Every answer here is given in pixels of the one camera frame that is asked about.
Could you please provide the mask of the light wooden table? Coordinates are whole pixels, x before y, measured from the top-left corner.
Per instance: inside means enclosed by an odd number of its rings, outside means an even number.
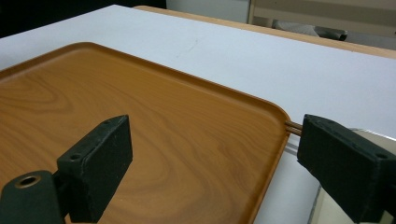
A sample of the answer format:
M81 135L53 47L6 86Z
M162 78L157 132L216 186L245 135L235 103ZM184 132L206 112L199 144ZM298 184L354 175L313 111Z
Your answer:
M335 48L335 49L344 49L344 50L348 50L348 51L352 51L352 52L359 52L359 53L365 53L365 54L370 54L370 55L375 55L375 56L380 56L380 57L385 57L385 58L396 59L396 50L392 50L392 49L382 49L382 48L377 48L377 47L364 46L364 45L360 45L360 44L343 42L343 41L330 40L330 39L321 38L321 37L313 37L310 35L296 34L296 33L280 31L280 30L257 26L257 25L252 25L252 24L245 24L245 23L236 22L236 21L226 21L226 20L222 20L222 19L216 19L216 18L195 15L195 14L190 14L190 13L185 13L185 12L178 12L178 11L174 11L174 10L157 8L157 7L137 6L137 7L134 7L134 9L143 10L143 11L147 11L147 12L153 12L153 13L162 14L162 15L178 17L178 18L183 18L186 20L208 22L211 24L233 27L233 28L240 29L240 30L246 30L246 31L251 31L251 32L256 32L256 33L261 33L261 34L266 34L266 35L274 35L277 37L284 37L287 39L297 40L297 41L301 41L301 42L306 42L306 43L310 43L310 44L315 44L315 45L320 45L320 46L325 46L325 47L330 47L330 48Z

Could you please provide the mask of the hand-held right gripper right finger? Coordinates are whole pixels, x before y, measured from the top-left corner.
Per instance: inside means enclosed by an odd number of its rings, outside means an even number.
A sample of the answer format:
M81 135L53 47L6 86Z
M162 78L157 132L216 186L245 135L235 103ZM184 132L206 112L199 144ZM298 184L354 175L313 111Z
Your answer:
M306 115L298 162L355 223L396 218L396 155L322 117Z

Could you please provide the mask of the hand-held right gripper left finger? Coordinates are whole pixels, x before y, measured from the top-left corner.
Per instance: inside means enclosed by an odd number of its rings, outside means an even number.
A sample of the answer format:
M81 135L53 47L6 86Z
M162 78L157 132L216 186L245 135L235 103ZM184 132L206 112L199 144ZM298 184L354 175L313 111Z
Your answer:
M57 160L73 222L96 223L133 160L129 117L107 119Z

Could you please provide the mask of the dark object under desk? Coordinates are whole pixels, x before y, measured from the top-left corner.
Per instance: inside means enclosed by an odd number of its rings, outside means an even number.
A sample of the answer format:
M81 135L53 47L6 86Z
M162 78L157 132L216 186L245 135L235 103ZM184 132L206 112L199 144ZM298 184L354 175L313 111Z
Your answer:
M311 35L339 41L345 41L348 35L348 32L345 30L337 30L290 21L274 20L272 27L277 30L292 32L296 34Z

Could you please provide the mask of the brown wood-grain tray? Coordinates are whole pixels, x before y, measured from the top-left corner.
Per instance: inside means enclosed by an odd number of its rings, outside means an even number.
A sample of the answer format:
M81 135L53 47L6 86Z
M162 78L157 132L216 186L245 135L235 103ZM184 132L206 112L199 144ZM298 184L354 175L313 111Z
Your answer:
M100 224L252 224L288 135L268 101L93 43L0 71L0 189L100 122L130 119L133 162Z

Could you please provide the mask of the white square container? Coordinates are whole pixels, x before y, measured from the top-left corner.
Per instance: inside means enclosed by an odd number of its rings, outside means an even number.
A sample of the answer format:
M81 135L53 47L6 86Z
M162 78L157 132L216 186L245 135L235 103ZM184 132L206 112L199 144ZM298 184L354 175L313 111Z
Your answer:
M353 129L354 133L368 139L374 144L386 149L396 155L396 137L386 136L382 133L376 133L370 130ZM324 190L318 189L315 205L311 211L311 217L308 224L356 224L342 210L336 201ZM361 222L358 224L396 224L396 217L393 217L387 211L381 217L378 223Z

